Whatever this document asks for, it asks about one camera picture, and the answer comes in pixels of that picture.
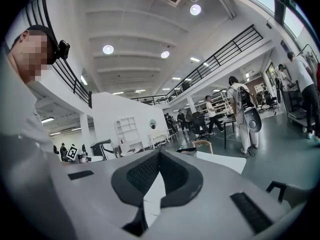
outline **column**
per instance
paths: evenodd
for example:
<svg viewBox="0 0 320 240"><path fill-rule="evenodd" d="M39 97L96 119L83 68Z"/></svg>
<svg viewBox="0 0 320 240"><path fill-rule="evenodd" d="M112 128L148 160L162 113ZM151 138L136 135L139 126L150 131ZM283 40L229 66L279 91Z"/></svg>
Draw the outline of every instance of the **column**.
<svg viewBox="0 0 320 240"><path fill-rule="evenodd" d="M93 156L92 150L90 148L90 132L88 125L88 116L85 113L80 114L80 125L81 125L81 133L82 133L82 141L84 143L85 151L88 153L88 156Z"/></svg>
<svg viewBox="0 0 320 240"><path fill-rule="evenodd" d="M193 113L197 112L192 97L191 97L191 96L187 96L187 97L186 97L186 100L187 100L188 103L189 103L189 107L190 107L190 109L191 109L191 113L193 114Z"/></svg>

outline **white shirt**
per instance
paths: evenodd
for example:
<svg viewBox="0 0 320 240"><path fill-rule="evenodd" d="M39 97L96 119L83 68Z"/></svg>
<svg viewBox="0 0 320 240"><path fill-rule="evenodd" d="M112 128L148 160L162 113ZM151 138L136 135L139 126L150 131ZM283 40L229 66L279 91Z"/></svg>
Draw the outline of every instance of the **white shirt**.
<svg viewBox="0 0 320 240"><path fill-rule="evenodd" d="M314 83L306 70L306 67L309 67L309 65L302 56L294 57L292 59L292 64L294 67L294 74L296 74L296 79L299 83L300 91L302 92L306 87Z"/></svg>
<svg viewBox="0 0 320 240"><path fill-rule="evenodd" d="M211 102L207 101L207 102L206 102L206 109L208 110L208 114L209 114L209 117L210 117L210 118L213 118L213 117L216 115L216 111L210 110L210 109L212 109L212 108L213 108L213 107L212 107Z"/></svg>
<svg viewBox="0 0 320 240"><path fill-rule="evenodd" d="M44 152L53 153L54 144L36 112L37 98L11 67L0 50L0 133L28 137Z"/></svg>
<svg viewBox="0 0 320 240"><path fill-rule="evenodd" d="M235 103L238 102L237 91L239 87L243 87L247 92L250 92L250 90L245 84L234 82L227 91L227 97L229 99L233 99ZM235 107L236 107L236 113L239 114L240 110L238 106L236 105Z"/></svg>
<svg viewBox="0 0 320 240"><path fill-rule="evenodd" d="M281 72L279 70L279 78L282 82L282 85L283 85L283 88L282 90L287 92L288 91L288 85L290 84L289 81L286 79L287 78L287 75L285 74L285 72Z"/></svg>

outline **black cap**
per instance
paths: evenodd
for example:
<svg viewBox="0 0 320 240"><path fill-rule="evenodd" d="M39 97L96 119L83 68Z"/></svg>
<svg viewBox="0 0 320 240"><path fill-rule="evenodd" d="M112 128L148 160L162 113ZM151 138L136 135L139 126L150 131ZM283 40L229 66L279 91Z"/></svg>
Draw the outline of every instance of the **black cap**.
<svg viewBox="0 0 320 240"><path fill-rule="evenodd" d="M55 63L55 61L58 57L58 47L59 46L58 46L58 43L56 41L56 38L55 38L52 30L50 28L48 28L47 26L43 26L43 25L32 25L32 26L28 27L26 30L39 30L39 31L46 34L46 36L50 39L52 52L53 52L53 58L48 60L48 64L52 65L53 63Z"/></svg>

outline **person in white shirt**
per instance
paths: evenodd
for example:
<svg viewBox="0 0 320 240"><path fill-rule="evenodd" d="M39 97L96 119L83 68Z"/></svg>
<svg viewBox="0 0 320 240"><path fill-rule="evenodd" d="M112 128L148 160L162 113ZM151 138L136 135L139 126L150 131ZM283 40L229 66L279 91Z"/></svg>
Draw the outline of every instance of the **person in white shirt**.
<svg viewBox="0 0 320 240"><path fill-rule="evenodd" d="M208 129L208 133L210 135L213 135L212 133L212 128L214 127L214 124L219 128L220 132L224 132L223 127L221 126L217 116L216 116L216 110L213 108L212 104L211 104L211 97L209 95L205 96L205 100L206 100L206 109L208 110L208 115L209 115L209 129Z"/></svg>
<svg viewBox="0 0 320 240"><path fill-rule="evenodd" d="M6 55L0 53L0 133L27 137L42 151L52 153L54 145L36 112L36 97L27 84L41 75L45 65L55 62L58 44L52 31L33 25L20 34Z"/></svg>
<svg viewBox="0 0 320 240"><path fill-rule="evenodd" d="M290 103L290 97L288 94L288 86L293 85L293 83L285 74L284 66L282 64L279 64L278 68L279 68L278 77L280 78L281 83L282 83L281 94L282 94L283 101L285 104L285 109L288 113L290 113L291 112L291 103Z"/></svg>
<svg viewBox="0 0 320 240"><path fill-rule="evenodd" d="M248 93L250 93L248 87L239 83L234 76L229 78L230 88L227 91L227 97L230 99L230 103L235 115L237 127L239 127L239 132L241 136L242 146L241 152L243 154L247 153L248 148L251 146L251 141L253 146L257 149L259 146L259 133L250 130L246 120L243 109L237 106L238 100L238 88L243 87Z"/></svg>
<svg viewBox="0 0 320 240"><path fill-rule="evenodd" d="M303 102L306 107L307 138L311 139L314 135L314 141L320 146L320 105L318 92L312 81L313 72L302 56L295 57L295 54L292 51L289 51L287 57L292 62ZM315 122L315 131L312 129L311 125L312 115Z"/></svg>

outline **wooden chair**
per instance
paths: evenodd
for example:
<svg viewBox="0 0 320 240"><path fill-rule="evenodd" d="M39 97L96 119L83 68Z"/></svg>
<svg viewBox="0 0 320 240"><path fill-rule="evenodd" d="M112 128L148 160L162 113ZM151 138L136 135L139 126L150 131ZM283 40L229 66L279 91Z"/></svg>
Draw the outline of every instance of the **wooden chair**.
<svg viewBox="0 0 320 240"><path fill-rule="evenodd" d="M192 142L192 145L193 145L194 148L196 147L196 144L207 144L207 145L209 145L210 153L212 155L214 154L213 151L212 151L212 145L211 145L211 143L209 141L201 139L201 140L196 140L196 141Z"/></svg>

